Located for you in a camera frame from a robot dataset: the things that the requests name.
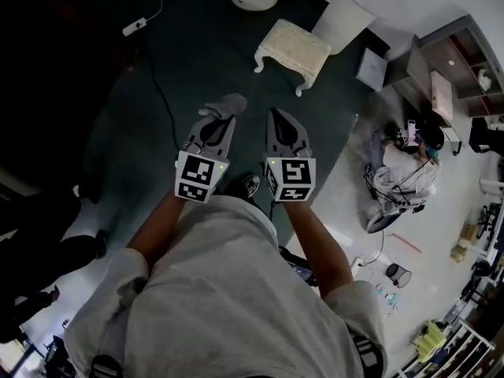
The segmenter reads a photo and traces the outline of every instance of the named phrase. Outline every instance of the white stool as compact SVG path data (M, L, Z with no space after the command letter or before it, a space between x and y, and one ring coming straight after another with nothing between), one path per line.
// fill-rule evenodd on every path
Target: white stool
M258 63L255 72L265 67L264 56L272 57L282 66L301 73L305 82L296 88L296 95L311 88L331 53L331 47L317 36L285 20L278 20L259 45L254 55Z

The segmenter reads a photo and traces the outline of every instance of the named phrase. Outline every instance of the person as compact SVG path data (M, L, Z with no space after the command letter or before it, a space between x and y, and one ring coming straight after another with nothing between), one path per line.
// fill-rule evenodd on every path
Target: person
M213 195L207 204L168 192L114 253L65 331L80 376L382 376L374 287L354 281L305 202L284 202L317 295L279 255L271 221L247 201L257 190L251 178L247 196Z
M374 146L379 139L377 144L382 149L376 154L376 148L372 147L374 186L378 191L418 194L431 187L439 172L438 152L444 144L440 128L422 124L417 132L416 152L405 152L402 144L390 134L383 142L377 133L372 139Z
M474 118L472 119L469 145L476 153L487 153L491 150L504 156L504 131L491 130L484 118Z
M57 287L43 291L59 277L101 258L106 252L106 233L93 237L63 235L80 212L79 187L74 191L43 192L0 205L0 234L12 232L0 242L0 343L21 337L20 324L58 300ZM19 297L26 299L15 305Z

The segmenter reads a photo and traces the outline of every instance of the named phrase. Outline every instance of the white tile floor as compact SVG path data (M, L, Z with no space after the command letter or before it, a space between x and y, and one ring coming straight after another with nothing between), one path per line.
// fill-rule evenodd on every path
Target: white tile floor
M313 203L313 210L342 243L350 262L360 255L371 260L380 249L381 234L369 235L362 227L362 214L371 203L361 178L367 158L363 142L373 130L388 120L400 120L398 107L398 98L393 91L373 96L369 114L361 116L357 122L326 184ZM454 157L449 147L443 148L440 154L442 170L435 182L437 193L429 198L423 212L404 214L385 230L384 251L380 259L361 268L357 274L359 280L384 286L380 303L390 356L389 376L414 353L410 340L421 323L429 318L441 317L454 304L469 280L470 267L476 256L468 253L465 261L457 264L450 259L450 250L457 242L469 211L477 208L481 200L478 179L482 169L487 166L488 155L474 154L469 148L463 148ZM140 223L141 220L135 220L131 224ZM73 229L73 235L87 233ZM135 225L130 225L128 230L134 231ZM395 237L388 236L392 233L419 248L421 254ZM119 235L111 243L113 248L128 241L128 237L122 236L124 234ZM289 250L302 254L295 237L289 243ZM52 334L61 333L61 323L72 318L95 289L107 261L105 258L93 262L57 282L62 293L60 300L24 326L35 344L42 347L42 343L50 342ZM384 275L391 261L413 273L410 283L401 290L395 289ZM398 310L393 314L389 314L391 307L384 298L390 293L397 293Z

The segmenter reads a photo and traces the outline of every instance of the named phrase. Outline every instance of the gray carpet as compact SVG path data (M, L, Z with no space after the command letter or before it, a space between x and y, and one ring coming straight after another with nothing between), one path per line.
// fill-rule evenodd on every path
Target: gray carpet
M121 28L157 10L157 0L128 5L128 17L118 2L104 2ZM165 0L165 9L151 21L143 39L154 59L157 79L176 119L179 144L187 138L197 111L205 102L238 92L248 99L237 118L228 159L230 180L245 171L261 173L265 152L266 113L272 106L288 111L305 125L317 159L317 188L322 188L349 135L353 116L367 101L369 88L354 78L364 41L355 39L342 53L330 57L317 81L302 97L295 88L302 77L265 59L265 69L254 73L254 52L275 22L283 18L311 30L326 2L279 0L262 13L248 13L230 0ZM98 211L83 209L79 223L109 227L113 246L123 246L172 186L176 149L171 124L161 96L151 80L145 50L140 49L131 72L125 73L110 92L92 130L84 169L99 178L102 202ZM264 180L255 199L269 213L271 202ZM280 244L292 234L284 209L275 208L273 222Z

